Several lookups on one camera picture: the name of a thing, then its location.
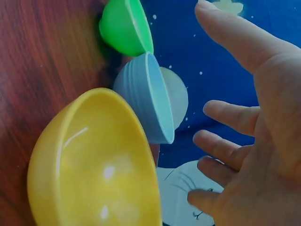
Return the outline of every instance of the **yellow bowl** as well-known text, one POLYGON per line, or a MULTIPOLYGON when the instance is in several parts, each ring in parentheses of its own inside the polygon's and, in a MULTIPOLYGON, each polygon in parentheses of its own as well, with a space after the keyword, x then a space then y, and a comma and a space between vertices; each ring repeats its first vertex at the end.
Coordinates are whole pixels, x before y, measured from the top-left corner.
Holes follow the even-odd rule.
POLYGON ((155 164, 145 133, 115 92, 90 90, 34 147, 27 189, 39 226, 159 226, 155 164))

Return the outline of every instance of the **green bowl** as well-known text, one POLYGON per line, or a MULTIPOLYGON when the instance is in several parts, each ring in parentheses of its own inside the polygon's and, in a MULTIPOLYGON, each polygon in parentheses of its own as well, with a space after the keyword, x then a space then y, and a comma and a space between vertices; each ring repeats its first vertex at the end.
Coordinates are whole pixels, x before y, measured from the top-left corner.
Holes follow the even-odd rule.
POLYGON ((110 0, 99 30, 103 40, 124 55, 154 53, 151 30, 139 0, 110 0))

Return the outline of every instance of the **wood grain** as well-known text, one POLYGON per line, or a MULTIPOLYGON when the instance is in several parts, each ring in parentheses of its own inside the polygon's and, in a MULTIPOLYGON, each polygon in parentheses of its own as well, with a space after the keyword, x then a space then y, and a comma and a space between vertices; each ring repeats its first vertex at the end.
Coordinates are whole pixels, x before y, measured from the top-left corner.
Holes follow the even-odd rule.
POLYGON ((37 138, 80 94, 109 87, 128 60, 99 37, 106 3, 0 0, 0 226, 35 225, 26 174, 37 138))

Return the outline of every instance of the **blue cloth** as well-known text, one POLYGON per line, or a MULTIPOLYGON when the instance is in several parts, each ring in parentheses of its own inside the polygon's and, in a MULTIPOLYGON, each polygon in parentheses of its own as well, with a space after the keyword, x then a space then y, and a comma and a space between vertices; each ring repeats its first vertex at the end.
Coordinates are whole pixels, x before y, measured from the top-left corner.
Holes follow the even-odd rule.
MULTIPOLYGON (((244 4, 242 17, 279 38, 301 46, 300 0, 235 1, 244 4)), ((212 99, 245 106, 258 105, 258 101, 252 75, 199 26, 194 15, 197 1, 141 2, 151 24, 155 56, 160 66, 168 68, 171 65, 188 87, 189 94, 188 119, 177 129, 175 142, 161 147, 158 166, 177 168, 202 157, 205 153, 192 143, 193 135, 200 129, 207 129, 240 145, 253 144, 252 137, 238 134, 202 112, 204 104, 212 99)))

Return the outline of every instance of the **fingernail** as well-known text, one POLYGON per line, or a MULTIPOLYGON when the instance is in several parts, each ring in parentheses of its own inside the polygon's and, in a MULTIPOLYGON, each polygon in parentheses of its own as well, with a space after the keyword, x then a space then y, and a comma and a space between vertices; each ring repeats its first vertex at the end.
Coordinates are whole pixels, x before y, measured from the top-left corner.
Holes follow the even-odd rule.
POLYGON ((196 140, 196 138, 198 138, 198 136, 199 136, 202 132, 203 132, 202 130, 196 132, 196 133, 193 135, 192 141, 194 142, 194 141, 196 140))
POLYGON ((211 160, 208 161, 208 159, 213 159, 213 158, 209 155, 206 155, 206 156, 203 156, 202 158, 200 158, 197 163, 197 168, 199 170, 202 170, 204 167, 205 168, 208 168, 208 166, 210 167, 211 166, 210 164, 212 163, 212 161, 211 160))
POLYGON ((206 9, 206 10, 212 10, 212 9, 219 10, 214 4, 206 0, 198 0, 197 8, 206 9))
POLYGON ((203 107, 203 113, 205 115, 207 115, 206 113, 208 112, 208 108, 210 108, 210 101, 208 101, 207 103, 205 103, 205 105, 203 107))
POLYGON ((190 205, 192 205, 193 200, 194 200, 194 196, 195 196, 196 193, 197 193, 197 191, 190 191, 190 192, 188 192, 187 201, 188 201, 188 203, 190 205))

